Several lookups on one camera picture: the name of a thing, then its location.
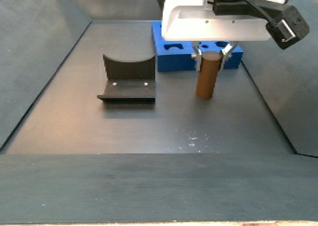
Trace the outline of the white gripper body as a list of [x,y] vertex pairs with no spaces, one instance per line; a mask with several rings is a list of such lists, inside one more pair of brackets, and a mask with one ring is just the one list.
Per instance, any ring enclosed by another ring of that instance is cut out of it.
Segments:
[[216,16],[215,0],[165,0],[161,35],[167,41],[265,41],[265,21],[251,16]]

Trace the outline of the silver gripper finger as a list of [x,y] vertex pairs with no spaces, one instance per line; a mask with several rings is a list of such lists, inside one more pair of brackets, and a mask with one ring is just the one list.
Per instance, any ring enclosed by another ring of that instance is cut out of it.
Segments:
[[191,43],[191,46],[192,46],[192,50],[193,50],[193,53],[191,54],[191,58],[195,60],[196,64],[195,64],[195,69],[196,71],[199,71],[201,69],[201,57],[203,57],[203,53],[199,49],[199,45],[200,45],[200,42],[199,41],[193,41]]
[[220,62],[220,70],[224,68],[224,63],[228,61],[232,55],[232,51],[235,50],[237,46],[237,42],[232,41],[229,42],[225,47],[220,50],[221,53],[221,62]]

